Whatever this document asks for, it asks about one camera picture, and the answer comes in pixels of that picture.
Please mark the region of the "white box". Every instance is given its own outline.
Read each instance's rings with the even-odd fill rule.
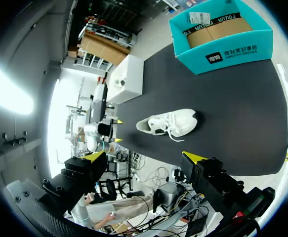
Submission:
[[[112,72],[107,102],[121,104],[143,93],[144,60],[128,55]],[[125,84],[118,86],[115,81],[124,80]]]

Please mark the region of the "shoe box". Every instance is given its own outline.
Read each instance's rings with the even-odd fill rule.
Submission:
[[[272,28],[241,0],[208,0],[169,23],[175,57],[194,74],[272,57]]]

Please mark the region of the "box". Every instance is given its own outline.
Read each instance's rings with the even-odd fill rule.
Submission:
[[[68,56],[71,57],[71,58],[76,58],[77,55],[78,55],[78,50],[79,50],[78,47],[70,46],[68,48]]]
[[[190,13],[210,22],[192,24]],[[272,28],[241,0],[208,0],[169,23],[175,57],[194,74],[272,57]]]
[[[77,141],[78,142],[84,142],[84,130],[83,127],[78,127],[79,134],[77,135]]]
[[[105,61],[118,65],[126,58],[126,54],[109,46],[101,41],[84,36],[81,40],[81,49],[95,56],[103,58]]]
[[[113,41],[111,41],[111,40],[109,40],[107,38],[102,37],[102,36],[98,36],[98,35],[92,34],[92,33],[85,33],[84,35],[85,36],[89,36],[90,38],[93,38],[93,39],[95,39],[97,41],[103,42],[103,43],[107,44],[108,46],[116,48],[117,50],[119,50],[119,51],[121,51],[121,52],[123,52],[125,54],[129,54],[130,53],[130,50],[128,48],[125,48],[125,47],[119,45],[118,43],[115,43],[115,42],[113,42]]]

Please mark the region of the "black table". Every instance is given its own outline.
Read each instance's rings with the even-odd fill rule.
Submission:
[[[203,118],[174,142],[136,129],[151,115],[190,108]],[[216,157],[233,175],[264,175],[280,170],[288,147],[287,104],[271,60],[195,75],[174,57],[172,44],[144,64],[143,95],[118,107],[122,146],[180,165],[181,152]]]

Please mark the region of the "shoelace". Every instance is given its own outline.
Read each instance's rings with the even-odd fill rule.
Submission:
[[[170,117],[168,117],[167,115],[163,116],[163,119],[165,120],[165,124],[168,126],[168,128],[161,128],[164,132],[167,132],[170,139],[172,141],[175,141],[175,142],[184,142],[184,140],[175,140],[172,135],[171,135],[171,131],[172,130],[175,130],[176,132],[180,132],[181,128],[179,128],[176,123],[175,123],[175,116],[174,114],[171,114]]]

